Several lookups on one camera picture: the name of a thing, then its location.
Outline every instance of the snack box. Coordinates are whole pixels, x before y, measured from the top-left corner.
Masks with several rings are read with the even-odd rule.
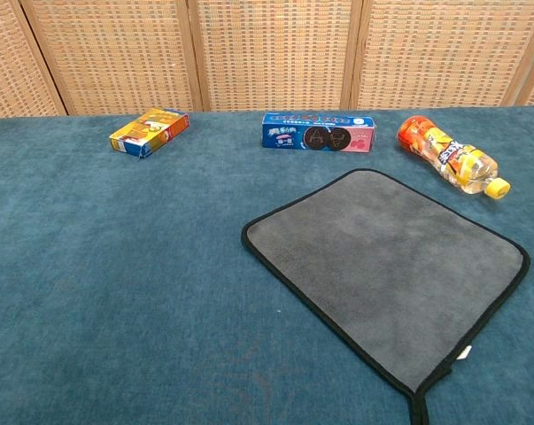
[[[188,128],[188,114],[171,109],[150,109],[109,136],[119,152],[146,158]]]
[[[369,152],[375,139],[370,117],[315,113],[267,113],[263,146],[278,149]]]

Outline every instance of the bottle label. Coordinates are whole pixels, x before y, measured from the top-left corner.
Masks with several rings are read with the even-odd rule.
[[[440,152],[437,158],[440,160],[442,165],[445,165],[462,148],[463,148],[463,144],[457,143],[455,140],[452,140],[447,145],[447,147],[443,151]]]
[[[428,130],[425,137],[440,164],[465,186],[469,182],[473,165],[483,153],[475,146],[456,142],[437,127]]]

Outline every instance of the juice bottle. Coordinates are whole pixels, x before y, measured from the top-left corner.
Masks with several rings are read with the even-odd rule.
[[[493,158],[475,146],[456,142],[426,117],[416,115],[406,120],[397,138],[400,146],[426,159],[464,192],[485,192],[488,197],[501,199],[511,189],[498,177],[499,168]]]

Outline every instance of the blue carpet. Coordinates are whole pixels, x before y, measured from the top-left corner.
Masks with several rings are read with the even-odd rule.
[[[498,202],[398,147],[414,112],[369,113],[368,155],[264,149],[261,113],[193,113],[140,161],[107,140],[132,116],[0,120],[0,424],[408,424],[404,396],[240,241],[360,167],[530,254],[427,401],[432,424],[533,424],[534,107],[418,111],[499,162]]]

